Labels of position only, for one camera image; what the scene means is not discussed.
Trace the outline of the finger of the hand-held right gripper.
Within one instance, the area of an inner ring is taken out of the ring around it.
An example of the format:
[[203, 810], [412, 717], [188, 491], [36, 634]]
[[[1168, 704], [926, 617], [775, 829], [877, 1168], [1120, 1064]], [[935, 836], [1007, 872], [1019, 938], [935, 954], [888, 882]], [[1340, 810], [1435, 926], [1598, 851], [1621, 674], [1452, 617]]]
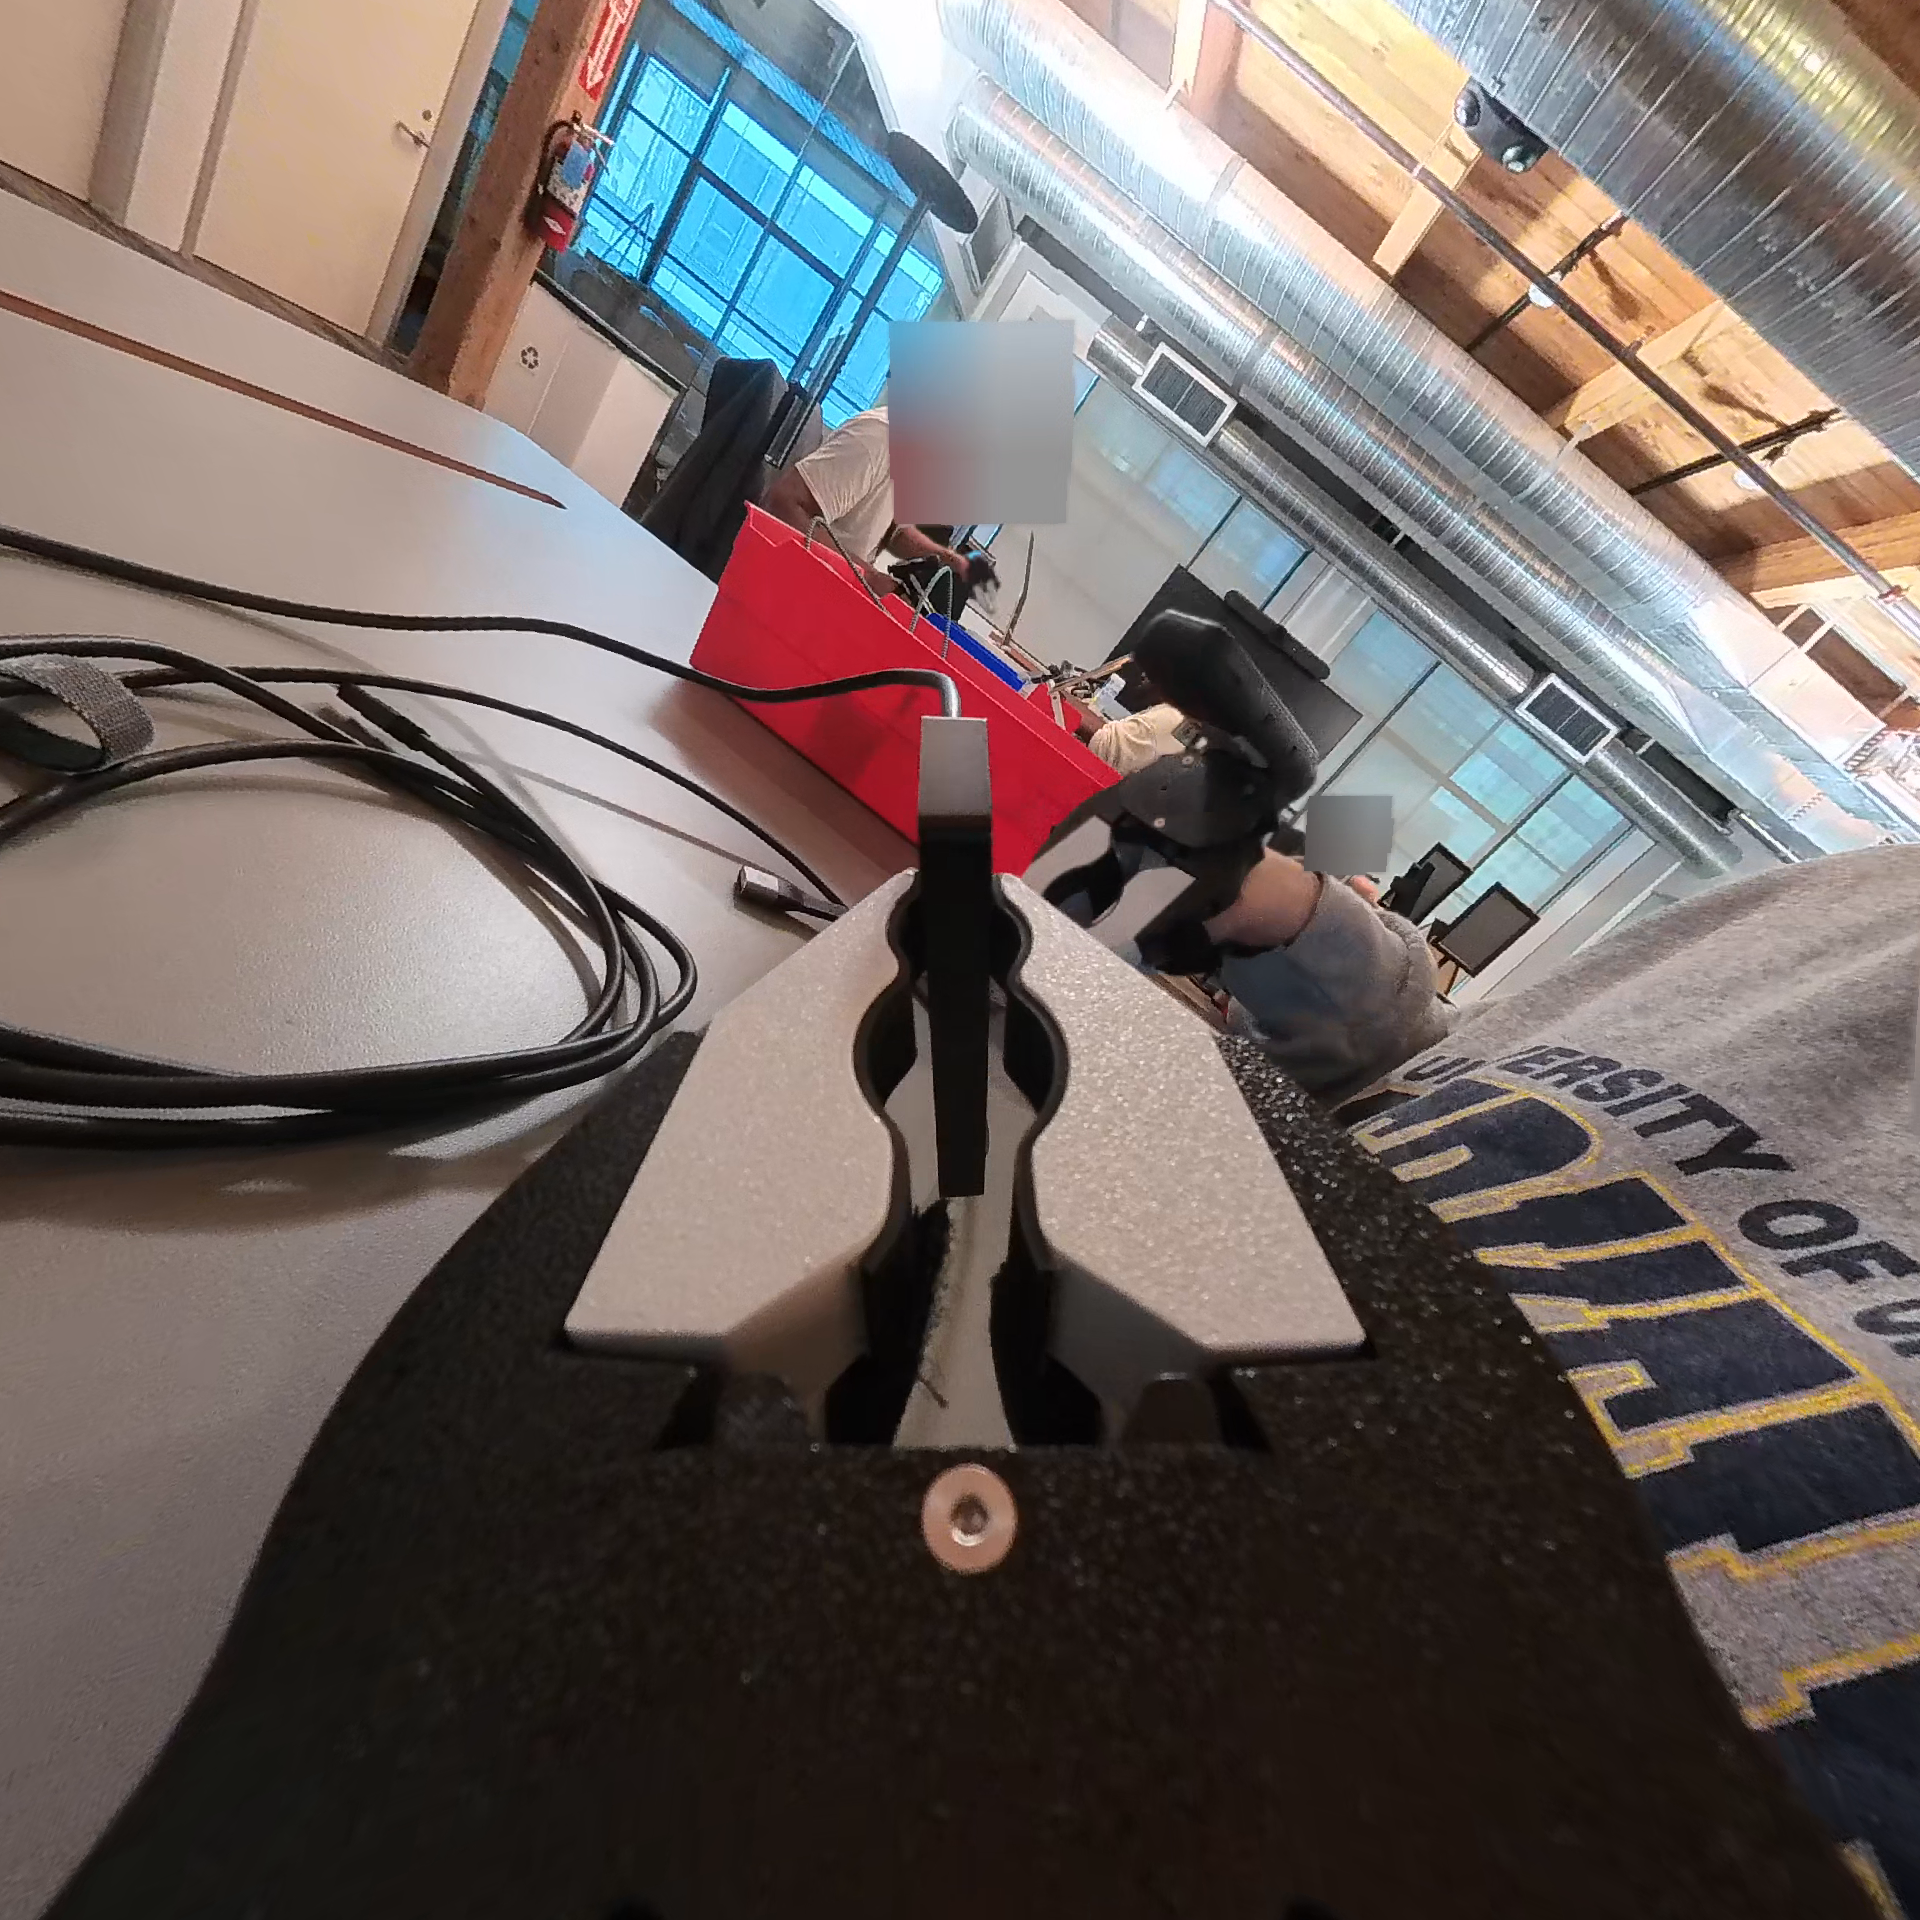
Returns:
[[1190, 918], [1192, 875], [1095, 875], [1077, 889], [1077, 922], [1127, 965], [1165, 965]]
[[1132, 873], [1150, 873], [1150, 843], [1127, 822], [1120, 822], [1120, 827], [1121, 833], [1103, 819], [1088, 816], [1055, 833], [1027, 866], [1021, 884], [1068, 922], [1077, 922], [1077, 889], [1095, 875], [1117, 880]]

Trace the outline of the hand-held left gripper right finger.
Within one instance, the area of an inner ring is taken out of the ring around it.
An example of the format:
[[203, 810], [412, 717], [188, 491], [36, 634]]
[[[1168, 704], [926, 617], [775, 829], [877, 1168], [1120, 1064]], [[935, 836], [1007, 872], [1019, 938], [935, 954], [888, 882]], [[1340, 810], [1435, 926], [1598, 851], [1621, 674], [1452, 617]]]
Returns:
[[1206, 1026], [1014, 875], [1000, 1060], [1031, 1112], [991, 1285], [1009, 1422], [1127, 1422], [1160, 1380], [1353, 1360], [1359, 1325]]

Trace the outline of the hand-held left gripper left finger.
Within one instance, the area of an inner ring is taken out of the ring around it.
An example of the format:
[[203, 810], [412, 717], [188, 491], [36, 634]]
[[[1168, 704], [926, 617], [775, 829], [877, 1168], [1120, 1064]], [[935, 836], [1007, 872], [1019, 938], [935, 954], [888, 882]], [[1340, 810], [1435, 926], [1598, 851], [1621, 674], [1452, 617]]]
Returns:
[[931, 1099], [908, 961], [919, 875], [852, 906], [716, 1016], [567, 1310], [582, 1354], [904, 1402], [932, 1280], [913, 1162]]

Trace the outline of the red plastic bin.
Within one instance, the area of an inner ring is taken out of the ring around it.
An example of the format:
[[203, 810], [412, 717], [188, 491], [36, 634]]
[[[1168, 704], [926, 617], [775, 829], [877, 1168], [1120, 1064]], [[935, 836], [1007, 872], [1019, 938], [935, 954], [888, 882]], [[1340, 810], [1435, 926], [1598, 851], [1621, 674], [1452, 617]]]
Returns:
[[[691, 664], [739, 685], [793, 688], [892, 668], [940, 669], [991, 758], [991, 851], [1021, 873], [1059, 820], [1117, 782], [1039, 696], [1014, 692], [971, 659], [942, 660], [897, 597], [872, 600], [828, 547], [747, 508]], [[869, 688], [804, 704], [751, 704], [751, 717], [902, 838], [919, 833], [921, 688]]]

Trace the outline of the person's right forearm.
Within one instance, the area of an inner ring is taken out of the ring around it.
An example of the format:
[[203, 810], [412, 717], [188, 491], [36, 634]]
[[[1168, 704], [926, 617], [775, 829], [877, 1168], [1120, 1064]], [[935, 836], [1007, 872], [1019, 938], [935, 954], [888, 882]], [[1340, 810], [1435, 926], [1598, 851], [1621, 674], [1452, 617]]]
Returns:
[[1453, 1013], [1423, 936], [1384, 915], [1369, 882], [1324, 878], [1299, 940], [1275, 950], [1216, 948], [1216, 979], [1229, 1036], [1312, 1097], [1340, 1102], [1439, 1042]]

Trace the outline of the black tv screen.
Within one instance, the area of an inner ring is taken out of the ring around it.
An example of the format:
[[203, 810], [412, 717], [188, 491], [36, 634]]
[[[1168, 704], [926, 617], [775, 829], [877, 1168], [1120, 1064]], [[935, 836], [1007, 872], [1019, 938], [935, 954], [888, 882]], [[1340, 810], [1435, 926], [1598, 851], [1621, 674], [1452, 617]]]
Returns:
[[1165, 576], [1110, 650], [1110, 659], [1121, 660], [1121, 709], [1139, 710], [1145, 707], [1139, 688], [1151, 674], [1145, 669], [1143, 642], [1151, 620], [1163, 612], [1192, 617], [1227, 634], [1248, 666], [1303, 726], [1320, 762], [1328, 762], [1333, 750], [1358, 726], [1359, 709], [1333, 690], [1328, 660], [1296, 642], [1246, 592], [1216, 589], [1187, 568], [1174, 568]]

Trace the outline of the small blue bin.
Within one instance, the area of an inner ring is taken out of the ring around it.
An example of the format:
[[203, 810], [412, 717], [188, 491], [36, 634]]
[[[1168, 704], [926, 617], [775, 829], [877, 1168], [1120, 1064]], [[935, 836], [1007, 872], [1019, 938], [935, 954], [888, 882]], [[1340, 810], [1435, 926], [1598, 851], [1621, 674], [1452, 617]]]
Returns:
[[1021, 673], [996, 642], [973, 636], [959, 620], [936, 612], [913, 612], [913, 620], [916, 628], [931, 630], [928, 644], [942, 660], [966, 656], [1014, 692], [1033, 688], [1031, 674]]

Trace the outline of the black monitor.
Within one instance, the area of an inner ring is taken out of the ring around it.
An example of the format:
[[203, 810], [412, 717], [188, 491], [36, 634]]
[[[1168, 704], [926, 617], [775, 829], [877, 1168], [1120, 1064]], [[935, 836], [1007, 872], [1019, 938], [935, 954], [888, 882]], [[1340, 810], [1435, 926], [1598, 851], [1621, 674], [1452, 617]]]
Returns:
[[1472, 864], [1468, 857], [1452, 853], [1445, 843], [1435, 843], [1409, 862], [1398, 878], [1391, 878], [1381, 896], [1381, 909], [1413, 926], [1422, 926], [1435, 915], [1443, 900], [1452, 898], [1469, 873]]
[[1502, 882], [1487, 884], [1452, 924], [1431, 936], [1431, 946], [1462, 977], [1486, 972], [1540, 917]]

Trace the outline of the black jacket on chair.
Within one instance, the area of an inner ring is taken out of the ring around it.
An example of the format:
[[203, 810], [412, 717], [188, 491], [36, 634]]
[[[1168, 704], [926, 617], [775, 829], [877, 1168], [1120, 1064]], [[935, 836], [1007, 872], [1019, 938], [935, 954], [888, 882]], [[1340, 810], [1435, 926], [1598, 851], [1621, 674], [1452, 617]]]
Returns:
[[640, 508], [644, 532], [717, 582], [747, 508], [825, 437], [822, 406], [769, 358], [721, 357], [691, 444]]

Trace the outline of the black disc floor lamp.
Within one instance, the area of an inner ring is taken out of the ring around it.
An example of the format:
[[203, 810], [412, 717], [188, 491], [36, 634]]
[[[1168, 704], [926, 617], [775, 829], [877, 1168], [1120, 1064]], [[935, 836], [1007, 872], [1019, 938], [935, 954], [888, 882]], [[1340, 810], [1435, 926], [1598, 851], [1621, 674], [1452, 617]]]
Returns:
[[959, 238], [971, 238], [979, 228], [979, 211], [969, 193], [935, 152], [921, 147], [908, 132], [892, 130], [885, 138], [885, 157], [902, 184], [904, 213], [883, 248], [879, 265], [872, 274], [854, 274], [857, 304], [843, 323], [832, 326], [832, 348], [808, 389], [812, 403], [819, 410], [825, 410], [837, 377], [841, 377], [860, 336], [879, 312], [888, 282], [896, 277], [904, 254], [913, 248], [923, 224], [935, 222]]

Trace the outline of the white recycling bin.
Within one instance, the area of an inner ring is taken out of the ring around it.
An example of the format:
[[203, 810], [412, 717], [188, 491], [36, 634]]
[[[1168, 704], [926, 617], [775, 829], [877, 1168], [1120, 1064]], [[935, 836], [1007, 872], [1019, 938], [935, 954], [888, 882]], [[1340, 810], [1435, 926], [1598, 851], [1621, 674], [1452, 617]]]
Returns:
[[535, 278], [519, 302], [481, 411], [624, 508], [655, 460], [681, 397], [678, 382]]

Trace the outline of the red fire extinguisher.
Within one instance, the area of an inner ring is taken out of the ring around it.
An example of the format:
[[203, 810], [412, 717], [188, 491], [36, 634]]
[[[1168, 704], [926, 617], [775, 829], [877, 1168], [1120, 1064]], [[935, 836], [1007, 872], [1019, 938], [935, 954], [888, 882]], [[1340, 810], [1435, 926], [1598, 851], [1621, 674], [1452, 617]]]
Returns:
[[543, 252], [569, 252], [607, 145], [607, 138], [579, 115], [549, 130], [527, 209], [527, 226]]

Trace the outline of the white door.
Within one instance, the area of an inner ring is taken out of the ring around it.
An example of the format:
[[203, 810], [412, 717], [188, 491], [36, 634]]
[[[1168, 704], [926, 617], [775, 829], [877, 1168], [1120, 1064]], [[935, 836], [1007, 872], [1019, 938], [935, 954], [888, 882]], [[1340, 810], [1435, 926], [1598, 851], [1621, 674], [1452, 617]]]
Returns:
[[1, 161], [179, 248], [179, 2], [4, 2]]
[[241, 5], [188, 254], [366, 334], [476, 12], [476, 2]]

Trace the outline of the silver ventilation duct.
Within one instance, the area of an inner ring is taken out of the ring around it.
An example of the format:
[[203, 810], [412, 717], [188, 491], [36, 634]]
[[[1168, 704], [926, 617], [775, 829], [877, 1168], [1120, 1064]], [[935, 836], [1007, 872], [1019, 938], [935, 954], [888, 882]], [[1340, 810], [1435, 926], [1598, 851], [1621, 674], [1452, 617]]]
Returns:
[[1799, 857], [1833, 769], [1736, 681], [1777, 634], [1375, 272], [1062, 5], [936, 6], [951, 153], [1262, 419], [1437, 548], [1528, 644]]
[[1836, 5], [1401, 10], [1918, 474], [1916, 96]]

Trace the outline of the wooden post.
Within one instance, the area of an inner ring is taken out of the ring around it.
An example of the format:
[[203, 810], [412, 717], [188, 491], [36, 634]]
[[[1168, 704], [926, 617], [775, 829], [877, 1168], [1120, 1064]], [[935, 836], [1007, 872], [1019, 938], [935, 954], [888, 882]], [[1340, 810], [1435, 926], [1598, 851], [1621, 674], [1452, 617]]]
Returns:
[[539, 2], [424, 308], [409, 370], [481, 410], [543, 252], [535, 204], [555, 132], [592, 129], [635, 2]]

